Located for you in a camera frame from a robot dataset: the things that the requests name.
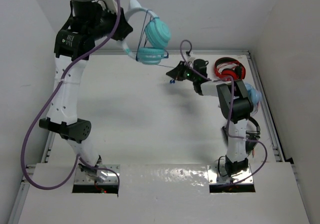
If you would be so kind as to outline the teal cat-ear headphones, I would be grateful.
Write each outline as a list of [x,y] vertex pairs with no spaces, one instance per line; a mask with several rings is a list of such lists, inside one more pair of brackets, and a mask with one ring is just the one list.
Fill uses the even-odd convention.
[[172,37],[171,31],[154,11],[141,6],[138,0],[129,1],[128,11],[124,14],[127,21],[138,12],[145,13],[137,51],[133,53],[125,39],[117,44],[133,60],[145,65],[158,65],[169,58],[166,48]]

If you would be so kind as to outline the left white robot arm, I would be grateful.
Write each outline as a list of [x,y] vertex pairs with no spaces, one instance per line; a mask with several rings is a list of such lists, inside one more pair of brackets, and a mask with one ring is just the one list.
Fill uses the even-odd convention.
[[125,20],[119,0],[70,0],[70,15],[55,38],[54,92],[49,111],[39,126],[65,139],[81,161],[95,167],[101,158],[88,137],[90,121],[78,118],[79,86],[89,56],[108,37],[123,40],[133,28]]

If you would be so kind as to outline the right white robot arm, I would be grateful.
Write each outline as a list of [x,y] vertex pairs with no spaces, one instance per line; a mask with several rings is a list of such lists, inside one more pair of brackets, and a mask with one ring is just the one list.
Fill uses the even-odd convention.
[[231,75],[211,80],[207,74],[207,64],[196,59],[192,65],[180,61],[166,73],[174,81],[192,82],[194,91],[200,96],[217,97],[222,115],[226,118],[225,127],[228,135],[225,155],[225,171],[231,177],[248,168],[246,150],[246,129],[254,104],[242,80]]

